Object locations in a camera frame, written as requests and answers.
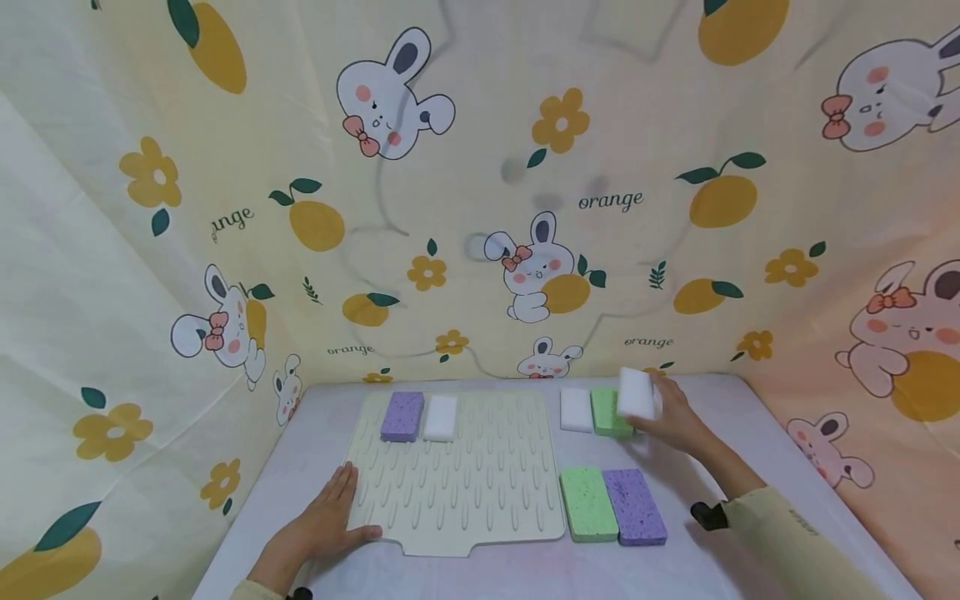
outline pink bow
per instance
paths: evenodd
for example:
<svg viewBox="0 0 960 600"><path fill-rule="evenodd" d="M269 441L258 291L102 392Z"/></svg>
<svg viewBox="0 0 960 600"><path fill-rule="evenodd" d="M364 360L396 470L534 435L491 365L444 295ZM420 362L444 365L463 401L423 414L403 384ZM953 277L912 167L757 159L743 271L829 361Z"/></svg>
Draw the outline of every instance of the pink bow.
<svg viewBox="0 0 960 600"><path fill-rule="evenodd" d="M820 105L820 110L830 118L824 125L823 134L826 139L839 139L850 133L850 123L843 117L852 102L852 96L841 94L830 96Z"/></svg>
<svg viewBox="0 0 960 600"><path fill-rule="evenodd" d="M213 313L210 315L210 332L204 338L204 348L208 350L219 350L224 346L224 327L230 315L227 313Z"/></svg>
<svg viewBox="0 0 960 600"><path fill-rule="evenodd" d="M347 133L360 140L360 152L363 153L363 156L370 158L380 152L380 142L369 137L367 133L363 131L363 119L357 115L354 114L344 119L344 129L347 130Z"/></svg>
<svg viewBox="0 0 960 600"><path fill-rule="evenodd" d="M516 253L513 256L504 256L500 263L503 265L504 269L512 273L516 271L517 265L533 255L534 252L526 246L517 246Z"/></svg>
<svg viewBox="0 0 960 600"><path fill-rule="evenodd" d="M867 312L875 315L884 308L910 308L916 306L917 299L913 297L910 290L900 287L896 292L889 296L877 294L867 302Z"/></svg>

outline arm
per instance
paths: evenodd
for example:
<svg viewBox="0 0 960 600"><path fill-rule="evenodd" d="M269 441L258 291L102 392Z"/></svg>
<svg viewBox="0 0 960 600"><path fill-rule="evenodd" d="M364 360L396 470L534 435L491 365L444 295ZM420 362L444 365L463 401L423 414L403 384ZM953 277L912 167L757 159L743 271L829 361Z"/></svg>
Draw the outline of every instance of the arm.
<svg viewBox="0 0 960 600"><path fill-rule="evenodd" d="M329 560L379 539L383 530L375 525L347 531L357 477L357 467L351 463L337 467L303 513L267 542L247 580L237 586L230 600L282 600L308 560Z"/></svg>
<svg viewBox="0 0 960 600"><path fill-rule="evenodd" d="M674 381L658 376L654 381L663 399L660 419L629 417L627 421L703 464L728 498L724 513L730 528L774 571L791 598L886 599L836 546L710 431Z"/></svg>

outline yellow flower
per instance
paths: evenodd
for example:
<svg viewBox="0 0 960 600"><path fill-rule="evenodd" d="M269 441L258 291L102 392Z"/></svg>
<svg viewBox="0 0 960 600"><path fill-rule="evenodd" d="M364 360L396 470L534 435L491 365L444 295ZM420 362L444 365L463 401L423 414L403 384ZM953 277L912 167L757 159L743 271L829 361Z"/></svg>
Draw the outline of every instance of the yellow flower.
<svg viewBox="0 0 960 600"><path fill-rule="evenodd" d="M820 273L820 268L806 259L799 248L789 248L767 263L767 283L786 281L793 287L804 287L806 281Z"/></svg>
<svg viewBox="0 0 960 600"><path fill-rule="evenodd" d="M73 425L73 435L83 440L77 446L77 456L90 461L104 454L111 463L133 454L134 444L146 440L153 431L154 424L140 418L136 404L120 404L106 415L87 415Z"/></svg>
<svg viewBox="0 0 960 600"><path fill-rule="evenodd" d="M131 200L153 208L160 204L180 206L180 187L177 185L177 165L160 152L160 146L150 136L140 140L143 153L131 152L120 159L120 170L133 181L127 186Z"/></svg>
<svg viewBox="0 0 960 600"><path fill-rule="evenodd" d="M561 100L550 96L540 104L543 118L534 123L534 141L541 146L550 145L558 155L573 148L573 138L590 126L590 115L580 110L584 94L579 87L571 87Z"/></svg>
<svg viewBox="0 0 960 600"><path fill-rule="evenodd" d="M459 354L470 340L460 335L460 329L450 329L446 335L437 336L437 352L440 354Z"/></svg>
<svg viewBox="0 0 960 600"><path fill-rule="evenodd" d="M754 360L764 358L773 358L774 349L771 345L774 343L774 334L767 330L751 331L743 336L743 341L736 345L736 349L750 354Z"/></svg>
<svg viewBox="0 0 960 600"><path fill-rule="evenodd" d="M200 499L209 500L210 510L223 506L227 497L240 485L240 459L218 463L210 470L210 481L200 489Z"/></svg>
<svg viewBox="0 0 960 600"><path fill-rule="evenodd" d="M417 256L411 261L413 269L407 271L407 278L417 284L417 289L425 292L433 287L440 287L446 283L446 263L437 258L431 260L428 256Z"/></svg>
<svg viewBox="0 0 960 600"><path fill-rule="evenodd" d="M394 379L389 375L381 375L378 372L369 372L367 376L363 378L366 383L390 383Z"/></svg>

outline white table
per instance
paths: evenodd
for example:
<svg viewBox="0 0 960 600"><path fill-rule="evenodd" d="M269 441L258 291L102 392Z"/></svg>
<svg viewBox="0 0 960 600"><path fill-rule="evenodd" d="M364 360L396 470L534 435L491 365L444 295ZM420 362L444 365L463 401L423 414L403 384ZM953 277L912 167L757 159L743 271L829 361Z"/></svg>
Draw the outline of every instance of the white table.
<svg viewBox="0 0 960 600"><path fill-rule="evenodd" d="M704 422L768 483L780 489L895 600L919 599L873 538L812 468L773 416L739 378L677 377ZM298 586L318 600L549 598L750 598L786 596L729 530L706 532L690 516L697 501L715 504L719 488L699 463L637 434L630 444L560 429L562 387L616 386L609 379L472 380L400 383L377 391L456 392L536 388L546 394L557 469L634 468L646 476L666 523L662 547L561 540L475 547L467 559L404 557L390 542L373 543L328 570L305 567ZM360 407L374 388L311 387L254 485L194 598L228 598L263 545L296 516L344 460Z"/></svg>

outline fabric backdrop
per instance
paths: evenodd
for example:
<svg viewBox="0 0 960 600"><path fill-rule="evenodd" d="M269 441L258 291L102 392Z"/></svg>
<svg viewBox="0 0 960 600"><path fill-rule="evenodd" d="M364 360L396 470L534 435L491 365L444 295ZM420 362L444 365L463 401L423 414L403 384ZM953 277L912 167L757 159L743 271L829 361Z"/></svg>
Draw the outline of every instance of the fabric backdrop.
<svg viewBox="0 0 960 600"><path fill-rule="evenodd" d="M0 15L0 596L188 597L304 385L621 365L960 588L956 2Z"/></svg>

